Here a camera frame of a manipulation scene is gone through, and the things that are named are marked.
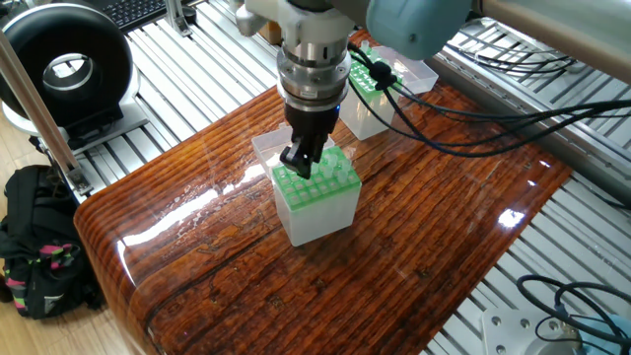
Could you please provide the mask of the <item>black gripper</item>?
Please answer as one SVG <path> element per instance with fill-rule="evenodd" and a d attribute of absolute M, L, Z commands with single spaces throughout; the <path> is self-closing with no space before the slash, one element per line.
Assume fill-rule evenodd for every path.
<path fill-rule="evenodd" d="M 339 118 L 340 105 L 323 109 L 286 103 L 286 120 L 292 128 L 290 146 L 280 155 L 285 167 L 301 178 L 310 178 L 313 163 L 321 160 L 324 144 Z"/>

